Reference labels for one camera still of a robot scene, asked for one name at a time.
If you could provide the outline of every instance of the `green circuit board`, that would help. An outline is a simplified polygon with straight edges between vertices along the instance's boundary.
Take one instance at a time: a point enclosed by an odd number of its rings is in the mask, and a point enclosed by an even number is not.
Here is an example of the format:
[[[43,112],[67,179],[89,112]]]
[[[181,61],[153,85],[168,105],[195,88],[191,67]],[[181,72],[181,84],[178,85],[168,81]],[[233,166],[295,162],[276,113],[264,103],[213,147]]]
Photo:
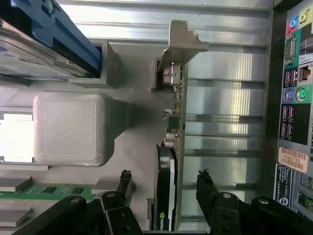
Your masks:
[[[72,191],[75,188],[81,188],[82,192],[80,194],[72,194]],[[0,199],[61,200],[68,196],[82,196],[85,197],[87,201],[91,201],[95,198],[95,195],[91,193],[92,188],[93,185],[57,185],[32,183],[26,185],[17,192],[0,192]]]

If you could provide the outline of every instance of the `barcode sticker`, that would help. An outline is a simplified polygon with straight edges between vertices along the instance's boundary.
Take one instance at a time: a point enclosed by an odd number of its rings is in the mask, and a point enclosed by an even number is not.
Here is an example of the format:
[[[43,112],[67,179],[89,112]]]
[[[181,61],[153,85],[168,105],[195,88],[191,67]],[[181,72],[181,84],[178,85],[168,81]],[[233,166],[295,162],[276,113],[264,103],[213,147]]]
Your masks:
[[[279,148],[278,162],[292,169],[308,172],[309,156],[288,148]]]

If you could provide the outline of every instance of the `ribbed metal panel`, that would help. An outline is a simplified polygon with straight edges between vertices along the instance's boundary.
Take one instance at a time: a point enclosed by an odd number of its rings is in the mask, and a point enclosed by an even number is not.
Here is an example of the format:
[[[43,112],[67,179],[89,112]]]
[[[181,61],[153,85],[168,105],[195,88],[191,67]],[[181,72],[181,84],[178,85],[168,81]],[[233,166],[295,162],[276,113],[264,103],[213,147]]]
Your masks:
[[[201,40],[211,43],[209,52],[188,64],[180,229],[208,229],[195,201],[200,169],[208,168],[216,183],[249,202],[259,179],[273,1],[58,2],[90,38],[166,44],[170,21],[185,20]]]

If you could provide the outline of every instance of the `green ps/2 port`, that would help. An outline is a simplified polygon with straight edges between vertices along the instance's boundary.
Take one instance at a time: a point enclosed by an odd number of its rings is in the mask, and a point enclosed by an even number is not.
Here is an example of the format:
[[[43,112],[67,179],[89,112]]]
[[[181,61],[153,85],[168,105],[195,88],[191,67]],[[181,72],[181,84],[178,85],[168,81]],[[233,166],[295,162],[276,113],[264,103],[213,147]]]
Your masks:
[[[296,92],[295,98],[298,101],[302,101],[305,99],[306,95],[307,95],[307,91],[304,88],[299,88]]]

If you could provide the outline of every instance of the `metal bracket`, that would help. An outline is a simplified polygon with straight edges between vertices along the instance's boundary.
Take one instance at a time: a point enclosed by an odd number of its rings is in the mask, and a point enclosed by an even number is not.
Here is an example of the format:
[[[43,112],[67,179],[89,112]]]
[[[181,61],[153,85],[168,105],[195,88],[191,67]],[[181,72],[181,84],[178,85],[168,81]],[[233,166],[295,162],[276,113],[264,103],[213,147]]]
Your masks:
[[[166,69],[169,64],[186,64],[199,52],[208,51],[208,43],[199,40],[197,33],[188,31],[187,21],[171,21],[168,48],[163,52],[157,69]]]

